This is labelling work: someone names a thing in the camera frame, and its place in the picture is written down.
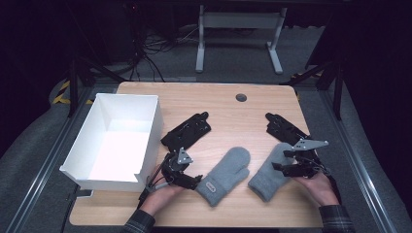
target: human hand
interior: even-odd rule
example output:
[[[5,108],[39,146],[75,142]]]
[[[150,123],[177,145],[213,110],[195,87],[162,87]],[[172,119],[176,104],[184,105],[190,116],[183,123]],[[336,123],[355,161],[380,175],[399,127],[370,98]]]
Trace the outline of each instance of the human hand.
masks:
[[[159,172],[154,178],[154,181],[157,180],[159,180],[159,182],[156,185],[166,182],[166,179],[162,176],[161,172]],[[140,207],[140,210],[148,213],[151,216],[155,216],[155,214],[159,210],[167,206],[167,204],[169,204],[176,196],[178,196],[179,193],[184,190],[184,187],[180,187],[174,184],[167,185],[161,189],[158,189],[155,192],[149,194],[145,202]]]
[[[303,177],[295,177],[293,179],[303,184],[321,206],[339,205],[339,201],[333,192],[332,185],[324,173],[319,172],[311,179]]]

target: white cardboard box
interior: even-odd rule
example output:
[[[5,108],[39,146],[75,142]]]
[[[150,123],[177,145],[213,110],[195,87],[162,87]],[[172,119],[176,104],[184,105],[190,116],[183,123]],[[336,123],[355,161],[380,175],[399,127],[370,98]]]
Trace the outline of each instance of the white cardboard box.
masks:
[[[158,96],[98,93],[60,171],[83,189],[143,191],[162,128]]]

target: plaid sleeve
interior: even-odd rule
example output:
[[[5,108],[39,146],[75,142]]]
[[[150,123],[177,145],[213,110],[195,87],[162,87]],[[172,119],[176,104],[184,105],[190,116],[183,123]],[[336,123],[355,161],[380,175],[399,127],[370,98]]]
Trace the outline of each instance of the plaid sleeve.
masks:
[[[136,210],[124,225],[121,233],[149,233],[155,225],[155,219],[144,211]]]
[[[356,232],[344,206],[322,206],[319,211],[324,223],[324,233]]]

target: table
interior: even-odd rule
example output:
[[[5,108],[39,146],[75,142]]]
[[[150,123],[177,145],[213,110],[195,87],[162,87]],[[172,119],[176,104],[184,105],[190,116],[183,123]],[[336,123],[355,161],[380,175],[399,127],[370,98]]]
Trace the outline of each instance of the table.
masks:
[[[187,153],[193,163],[189,176],[204,175],[233,147],[251,154],[249,177],[222,202],[211,208],[200,195],[185,190],[156,215],[155,226],[183,227],[322,227],[318,204],[299,183],[290,180],[269,203],[247,186],[272,149],[279,143],[266,133],[266,113],[278,114],[309,134],[292,87],[225,83],[121,83],[119,94],[155,94],[163,115],[162,135],[196,113],[208,112],[212,131]],[[245,94],[239,102],[235,96]],[[157,163],[168,152],[159,144]],[[70,215],[74,225],[123,225],[135,211],[140,193],[97,191],[78,198]]]

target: mitten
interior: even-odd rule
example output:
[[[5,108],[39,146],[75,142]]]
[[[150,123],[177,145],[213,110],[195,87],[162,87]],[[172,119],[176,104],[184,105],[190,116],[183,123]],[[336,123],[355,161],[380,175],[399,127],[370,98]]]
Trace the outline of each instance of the mitten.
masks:
[[[237,184],[249,176],[251,156],[244,148],[232,148],[197,185],[196,191],[215,207]]]
[[[270,201],[279,187],[289,180],[272,166],[272,163],[292,164],[293,159],[285,157],[284,150],[292,150],[292,146],[287,143],[276,145],[248,183],[249,188],[264,202]]]

